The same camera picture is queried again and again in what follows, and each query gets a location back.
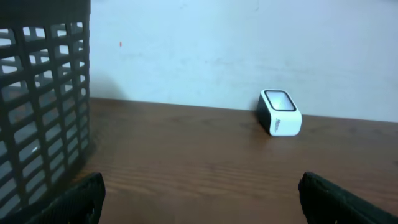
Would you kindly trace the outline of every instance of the black fabric object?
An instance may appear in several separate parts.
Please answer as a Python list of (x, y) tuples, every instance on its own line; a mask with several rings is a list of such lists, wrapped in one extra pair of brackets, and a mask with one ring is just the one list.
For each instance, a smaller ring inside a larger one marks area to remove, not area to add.
[(100, 173), (85, 177), (61, 196), (40, 200), (0, 220), (2, 224), (97, 224), (105, 199)]
[(311, 172), (304, 173), (298, 190), (308, 224), (398, 223), (398, 217)]

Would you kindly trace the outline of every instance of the small white device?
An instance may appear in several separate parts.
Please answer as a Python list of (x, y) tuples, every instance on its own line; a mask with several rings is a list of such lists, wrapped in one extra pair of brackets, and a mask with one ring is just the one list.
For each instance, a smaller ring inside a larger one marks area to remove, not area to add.
[(289, 94), (283, 90), (262, 90), (257, 117), (272, 136), (295, 136), (300, 132), (302, 115)]

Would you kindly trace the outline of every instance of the wooden table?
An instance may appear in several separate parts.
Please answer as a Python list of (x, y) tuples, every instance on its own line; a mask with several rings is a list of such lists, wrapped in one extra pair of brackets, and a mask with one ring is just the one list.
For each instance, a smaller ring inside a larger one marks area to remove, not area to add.
[(398, 215), (398, 124), (304, 116), (272, 138), (251, 111), (91, 99), (100, 223), (306, 223), (305, 171)]

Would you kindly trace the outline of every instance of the wooden tabletop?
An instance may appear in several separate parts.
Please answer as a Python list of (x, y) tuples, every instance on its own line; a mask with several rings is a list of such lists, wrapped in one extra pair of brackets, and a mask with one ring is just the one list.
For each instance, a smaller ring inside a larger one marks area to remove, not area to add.
[(398, 124), (304, 116), (268, 136), (251, 111), (91, 99), (100, 223), (306, 223), (312, 171), (398, 215)]

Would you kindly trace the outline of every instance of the gray mesh basket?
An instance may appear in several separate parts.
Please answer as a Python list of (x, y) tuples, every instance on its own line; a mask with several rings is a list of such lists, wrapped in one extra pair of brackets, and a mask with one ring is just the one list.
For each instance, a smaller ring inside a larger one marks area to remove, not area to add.
[(36, 202), (88, 147), (88, 0), (2, 1), (0, 218)]

